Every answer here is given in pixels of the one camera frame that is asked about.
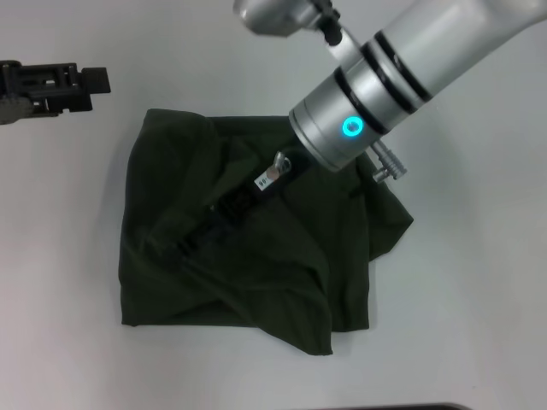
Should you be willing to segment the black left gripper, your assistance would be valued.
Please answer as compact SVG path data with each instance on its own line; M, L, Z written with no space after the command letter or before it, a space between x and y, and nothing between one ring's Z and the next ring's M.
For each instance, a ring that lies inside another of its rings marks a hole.
M18 68L18 92L15 93L15 69ZM105 67L79 70L75 63L22 66L19 61L1 61L1 124L18 120L57 117L93 110L92 94L109 94L111 87Z

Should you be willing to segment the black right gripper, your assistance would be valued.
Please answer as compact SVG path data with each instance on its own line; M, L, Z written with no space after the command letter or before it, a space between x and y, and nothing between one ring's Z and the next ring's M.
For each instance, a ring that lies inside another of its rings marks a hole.
M149 208L144 211L145 249L158 263L191 258L202 248L233 233L239 221L280 194L311 168L305 149L284 148L261 172L222 195L197 214L183 208Z

